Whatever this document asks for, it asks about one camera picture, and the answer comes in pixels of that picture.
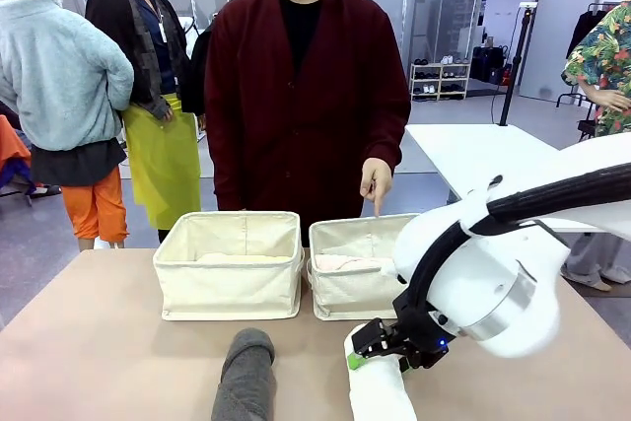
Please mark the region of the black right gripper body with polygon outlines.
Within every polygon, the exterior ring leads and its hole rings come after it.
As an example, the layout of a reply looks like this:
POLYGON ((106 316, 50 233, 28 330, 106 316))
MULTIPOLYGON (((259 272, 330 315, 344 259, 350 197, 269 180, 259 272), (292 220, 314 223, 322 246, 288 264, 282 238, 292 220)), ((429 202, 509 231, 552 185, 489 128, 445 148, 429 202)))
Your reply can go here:
POLYGON ((399 322, 386 323, 374 318, 351 336, 353 352, 362 358, 387 355, 407 356, 413 348, 399 322))

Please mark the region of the person's left hand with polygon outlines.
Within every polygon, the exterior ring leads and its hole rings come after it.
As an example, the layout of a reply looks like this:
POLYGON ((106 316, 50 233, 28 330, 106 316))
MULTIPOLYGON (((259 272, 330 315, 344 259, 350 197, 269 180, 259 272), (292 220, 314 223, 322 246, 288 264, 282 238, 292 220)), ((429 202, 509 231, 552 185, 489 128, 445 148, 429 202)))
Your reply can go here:
POLYGON ((362 167, 360 195, 373 203, 374 215, 379 217, 392 185, 392 171, 384 160, 368 158, 362 167))

